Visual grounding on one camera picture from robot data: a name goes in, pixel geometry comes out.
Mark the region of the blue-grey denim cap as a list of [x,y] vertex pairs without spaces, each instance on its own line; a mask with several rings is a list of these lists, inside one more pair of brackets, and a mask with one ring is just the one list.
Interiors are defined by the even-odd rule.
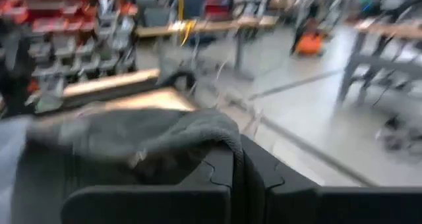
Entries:
[[26,129],[31,118],[0,121],[0,224],[32,224],[34,183],[26,170]]

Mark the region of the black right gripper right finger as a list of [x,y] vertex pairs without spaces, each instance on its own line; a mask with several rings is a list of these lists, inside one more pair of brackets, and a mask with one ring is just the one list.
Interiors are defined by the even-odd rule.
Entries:
[[422,224],[422,188],[321,186],[241,141],[247,224]]

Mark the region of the red and grey bin rack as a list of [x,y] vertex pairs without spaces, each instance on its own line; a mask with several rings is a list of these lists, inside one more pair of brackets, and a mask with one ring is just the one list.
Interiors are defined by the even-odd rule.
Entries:
[[135,0],[0,0],[0,119],[63,103],[81,82],[134,72]]

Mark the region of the grey table frame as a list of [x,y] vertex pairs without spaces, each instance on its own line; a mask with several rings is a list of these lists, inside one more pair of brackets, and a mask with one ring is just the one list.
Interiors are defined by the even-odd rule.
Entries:
[[361,47],[365,43],[367,34],[379,34],[381,38],[388,40],[390,38],[400,38],[405,40],[422,40],[422,28],[416,27],[415,24],[399,23],[399,24],[387,24],[379,23],[374,19],[361,20],[353,25],[353,28],[357,30],[357,37],[353,45],[349,61],[344,69],[342,83],[338,91],[337,100],[343,102],[349,92],[349,87],[353,84],[355,78],[354,73],[356,69],[361,65],[368,65],[370,75],[362,76],[360,79],[363,80],[363,90],[366,90],[371,80],[377,73],[377,70],[396,70],[410,76],[411,79],[422,80],[422,66],[408,62],[401,61],[389,61],[382,58],[380,55],[383,52],[386,42],[380,43],[380,47],[376,48],[372,55],[366,55],[361,53]]

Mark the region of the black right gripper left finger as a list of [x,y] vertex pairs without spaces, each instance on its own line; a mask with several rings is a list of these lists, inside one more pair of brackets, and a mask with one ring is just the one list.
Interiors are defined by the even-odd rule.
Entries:
[[230,224],[233,153],[212,148],[180,183],[95,185],[73,192],[62,224]]

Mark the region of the wooden table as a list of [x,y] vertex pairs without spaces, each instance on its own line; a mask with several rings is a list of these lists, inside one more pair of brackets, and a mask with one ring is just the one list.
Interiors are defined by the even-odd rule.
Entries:
[[72,84],[64,89],[63,101],[70,103],[71,101],[87,98],[88,96],[98,96],[102,92],[108,93],[114,89],[122,89],[133,84],[155,82],[159,74],[159,69],[147,69]]

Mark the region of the wooden workbench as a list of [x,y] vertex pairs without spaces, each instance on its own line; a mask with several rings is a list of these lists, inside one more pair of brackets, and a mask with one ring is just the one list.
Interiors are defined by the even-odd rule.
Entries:
[[198,38],[199,33],[217,32],[223,30],[237,30],[235,62],[233,64],[233,74],[243,80],[254,80],[251,73],[243,72],[241,66],[243,64],[243,46],[244,46],[244,30],[253,28],[273,28],[278,21],[277,16],[262,16],[260,18],[251,16],[242,16],[237,20],[210,22],[206,20],[185,20],[170,24],[169,26],[157,27],[138,27],[135,30],[136,36],[139,38],[157,37],[158,45],[158,68],[160,69],[160,77],[164,77],[165,71],[165,55],[163,48],[164,36],[174,34],[187,33],[187,37],[194,35]]

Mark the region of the orange object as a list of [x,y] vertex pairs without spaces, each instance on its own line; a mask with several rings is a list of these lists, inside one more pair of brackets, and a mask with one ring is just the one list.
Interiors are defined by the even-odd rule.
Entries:
[[325,35],[320,31],[306,31],[297,42],[294,53],[304,56],[321,56]]

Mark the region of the dark grey denim cap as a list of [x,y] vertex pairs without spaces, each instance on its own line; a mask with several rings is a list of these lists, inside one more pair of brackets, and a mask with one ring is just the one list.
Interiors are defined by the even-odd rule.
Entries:
[[180,183],[214,147],[233,153],[231,223],[247,224],[245,160],[237,123],[213,109],[116,109],[31,119],[26,170],[32,224],[62,224],[75,191],[95,185]]

